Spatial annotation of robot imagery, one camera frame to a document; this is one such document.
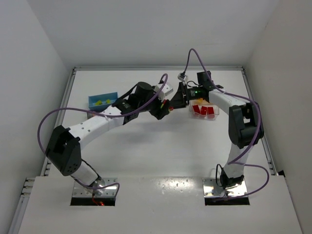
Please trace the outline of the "red lego brick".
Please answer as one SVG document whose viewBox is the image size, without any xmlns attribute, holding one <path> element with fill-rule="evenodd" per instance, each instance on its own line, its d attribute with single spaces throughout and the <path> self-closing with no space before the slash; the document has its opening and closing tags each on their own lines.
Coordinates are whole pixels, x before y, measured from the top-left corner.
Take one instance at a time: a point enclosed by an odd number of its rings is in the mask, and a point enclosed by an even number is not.
<svg viewBox="0 0 312 234">
<path fill-rule="evenodd" d="M 198 105 L 193 105 L 193 106 L 192 106 L 192 111 L 193 111 L 194 113 L 200 114 L 200 108 L 199 108 L 199 106 L 198 106 Z"/>
<path fill-rule="evenodd" d="M 213 106 L 209 106 L 207 107 L 207 115 L 214 115 L 215 114 L 215 110 Z"/>
</svg>

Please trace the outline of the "red half round lego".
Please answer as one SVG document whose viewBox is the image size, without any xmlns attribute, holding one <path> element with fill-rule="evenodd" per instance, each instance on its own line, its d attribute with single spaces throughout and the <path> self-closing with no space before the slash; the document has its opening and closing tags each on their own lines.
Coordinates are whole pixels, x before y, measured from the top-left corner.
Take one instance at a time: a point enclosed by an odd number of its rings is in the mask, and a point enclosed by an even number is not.
<svg viewBox="0 0 312 234">
<path fill-rule="evenodd" d="M 200 108 L 200 115 L 201 116 L 206 116 L 207 115 L 207 107 L 206 106 L 201 106 L 201 108 Z"/>
</svg>

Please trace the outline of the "green red orange lego stack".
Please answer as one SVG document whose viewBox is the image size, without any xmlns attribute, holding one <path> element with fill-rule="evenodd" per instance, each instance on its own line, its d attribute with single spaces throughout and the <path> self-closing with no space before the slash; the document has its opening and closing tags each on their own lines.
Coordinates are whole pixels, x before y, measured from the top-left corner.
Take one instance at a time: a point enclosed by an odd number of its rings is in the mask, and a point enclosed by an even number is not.
<svg viewBox="0 0 312 234">
<path fill-rule="evenodd" d="M 168 99 L 165 99 L 163 103 L 161 104 L 160 109 L 168 110 L 169 112 L 171 112 L 174 108 L 173 106 L 171 106 L 170 101 Z"/>
</svg>

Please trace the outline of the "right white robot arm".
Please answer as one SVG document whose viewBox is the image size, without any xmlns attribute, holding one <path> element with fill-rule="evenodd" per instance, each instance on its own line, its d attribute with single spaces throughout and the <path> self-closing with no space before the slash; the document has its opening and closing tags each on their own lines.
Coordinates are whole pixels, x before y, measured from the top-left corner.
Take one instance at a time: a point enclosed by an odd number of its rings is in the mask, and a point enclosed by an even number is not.
<svg viewBox="0 0 312 234">
<path fill-rule="evenodd" d="M 196 86 L 188 86 L 185 73 L 180 73 L 178 79 L 178 90 L 170 101 L 173 108 L 184 108 L 192 100 L 201 98 L 228 115 L 228 135 L 232 145 L 219 181 L 223 189 L 241 184 L 249 151 L 264 136 L 258 104 L 243 96 L 230 95 L 221 85 L 215 85 L 209 71 L 197 73 Z"/>
</svg>

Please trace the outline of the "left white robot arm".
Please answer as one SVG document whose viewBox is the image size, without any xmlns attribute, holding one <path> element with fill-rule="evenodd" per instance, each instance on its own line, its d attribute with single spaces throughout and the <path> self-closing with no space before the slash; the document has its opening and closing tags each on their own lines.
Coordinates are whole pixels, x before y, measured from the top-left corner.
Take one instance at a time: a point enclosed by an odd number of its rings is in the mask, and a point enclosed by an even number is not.
<svg viewBox="0 0 312 234">
<path fill-rule="evenodd" d="M 137 83 L 127 94 L 119 97 L 98 115 L 77 125 L 56 127 L 50 137 L 46 156 L 63 176 L 71 176 L 86 188 L 96 187 L 100 176 L 81 158 L 81 150 L 107 131 L 125 125 L 138 117 L 140 112 L 149 112 L 157 119 L 169 114 L 166 97 L 173 92 L 169 84 L 151 86 Z"/>
</svg>

